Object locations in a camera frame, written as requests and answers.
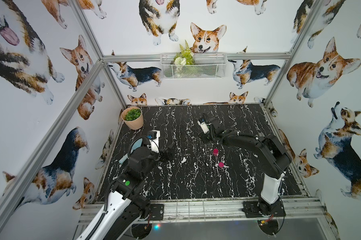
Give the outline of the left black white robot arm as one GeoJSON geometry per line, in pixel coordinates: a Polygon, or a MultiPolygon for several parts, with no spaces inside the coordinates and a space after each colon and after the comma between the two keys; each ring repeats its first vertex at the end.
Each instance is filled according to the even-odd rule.
{"type": "Polygon", "coordinates": [[[151,216],[151,202],[143,195],[146,178],[160,162],[174,158],[176,143],[161,149],[159,134],[136,138],[127,151],[126,167],[105,192],[105,202],[79,240],[119,240],[139,220],[151,216]]]}

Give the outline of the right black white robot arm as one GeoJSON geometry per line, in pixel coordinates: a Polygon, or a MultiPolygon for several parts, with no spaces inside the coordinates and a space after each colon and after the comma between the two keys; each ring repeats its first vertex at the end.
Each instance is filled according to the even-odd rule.
{"type": "Polygon", "coordinates": [[[197,120],[197,124],[202,130],[199,138],[204,143],[213,142],[227,147],[237,147],[249,150],[257,156],[263,171],[263,183],[254,213],[271,215],[277,204],[281,202],[279,196],[281,182],[292,162],[292,158],[278,137],[273,134],[252,135],[235,129],[226,129],[216,118],[210,119],[206,114],[197,120]]]}

